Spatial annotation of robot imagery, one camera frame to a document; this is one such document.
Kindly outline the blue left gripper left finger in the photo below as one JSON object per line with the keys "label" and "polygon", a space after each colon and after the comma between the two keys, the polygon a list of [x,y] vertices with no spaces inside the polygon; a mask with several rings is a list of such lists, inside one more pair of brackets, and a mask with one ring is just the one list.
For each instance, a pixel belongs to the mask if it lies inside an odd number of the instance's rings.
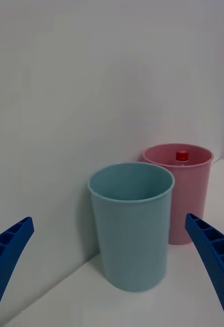
{"label": "blue left gripper left finger", "polygon": [[0,301],[17,261],[33,233],[33,220],[26,217],[0,234]]}

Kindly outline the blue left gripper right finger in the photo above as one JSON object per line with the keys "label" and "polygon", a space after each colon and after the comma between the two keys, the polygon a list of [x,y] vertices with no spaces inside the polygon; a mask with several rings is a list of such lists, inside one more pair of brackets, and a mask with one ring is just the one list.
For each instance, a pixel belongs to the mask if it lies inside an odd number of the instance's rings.
{"label": "blue left gripper right finger", "polygon": [[224,234],[193,214],[186,215],[191,238],[224,311]]}

